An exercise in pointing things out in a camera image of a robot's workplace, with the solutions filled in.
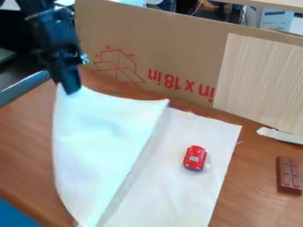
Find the toy car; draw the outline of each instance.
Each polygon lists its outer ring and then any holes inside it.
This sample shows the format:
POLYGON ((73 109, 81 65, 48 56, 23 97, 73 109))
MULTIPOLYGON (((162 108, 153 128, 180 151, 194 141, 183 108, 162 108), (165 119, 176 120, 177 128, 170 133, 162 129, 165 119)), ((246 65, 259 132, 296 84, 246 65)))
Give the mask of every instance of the toy car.
POLYGON ((205 165, 206 156, 206 149, 193 145, 187 149, 183 165, 190 170, 202 171, 205 165))

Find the white cloth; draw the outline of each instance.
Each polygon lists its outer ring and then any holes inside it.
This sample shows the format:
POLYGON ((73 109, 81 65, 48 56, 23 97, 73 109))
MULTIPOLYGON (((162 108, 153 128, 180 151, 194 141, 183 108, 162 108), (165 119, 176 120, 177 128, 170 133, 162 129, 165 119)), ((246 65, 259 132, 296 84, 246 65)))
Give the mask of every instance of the white cloth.
POLYGON ((161 127, 136 162, 135 176, 128 176, 120 203, 99 227, 208 226, 241 126, 170 109, 161 127), (191 145, 206 148, 209 168, 183 167, 191 145))
POLYGON ((116 98, 58 86, 53 160, 59 197, 82 227, 94 227, 143 150, 168 100, 116 98))

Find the brown chocolate bar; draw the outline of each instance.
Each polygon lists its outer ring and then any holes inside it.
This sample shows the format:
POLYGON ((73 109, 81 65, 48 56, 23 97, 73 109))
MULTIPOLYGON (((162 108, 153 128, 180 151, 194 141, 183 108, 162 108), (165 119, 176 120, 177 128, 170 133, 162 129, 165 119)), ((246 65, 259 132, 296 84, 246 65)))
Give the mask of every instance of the brown chocolate bar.
POLYGON ((293 158, 284 156, 276 158, 276 180, 278 191, 302 195, 299 163, 293 158))

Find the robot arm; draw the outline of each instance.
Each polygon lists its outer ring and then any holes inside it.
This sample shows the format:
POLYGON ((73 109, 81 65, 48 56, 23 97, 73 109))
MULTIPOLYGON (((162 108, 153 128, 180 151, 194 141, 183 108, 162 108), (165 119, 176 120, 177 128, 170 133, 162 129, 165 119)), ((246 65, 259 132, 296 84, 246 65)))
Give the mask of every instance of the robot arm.
POLYGON ((74 30, 73 12, 69 8, 55 10, 55 0, 16 0, 25 20, 30 23, 40 47, 39 59, 50 77, 61 83, 66 93, 81 87, 79 64, 89 62, 82 52, 74 30))

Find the brown table surface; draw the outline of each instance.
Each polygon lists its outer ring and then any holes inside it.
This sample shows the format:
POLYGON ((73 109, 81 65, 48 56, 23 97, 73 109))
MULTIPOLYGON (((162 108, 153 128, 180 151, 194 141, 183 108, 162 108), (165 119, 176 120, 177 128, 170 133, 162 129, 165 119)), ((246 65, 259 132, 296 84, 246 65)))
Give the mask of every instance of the brown table surface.
MULTIPOLYGON (((94 90, 137 99, 161 95, 90 74, 94 90)), ((56 193, 51 160, 51 116, 56 86, 37 87, 0 110, 0 196, 43 226, 72 226, 56 193)), ((303 149, 257 135, 258 123, 181 101, 171 106, 243 126, 210 226, 303 226, 303 197, 276 191, 275 159, 288 155, 303 163, 303 149)))

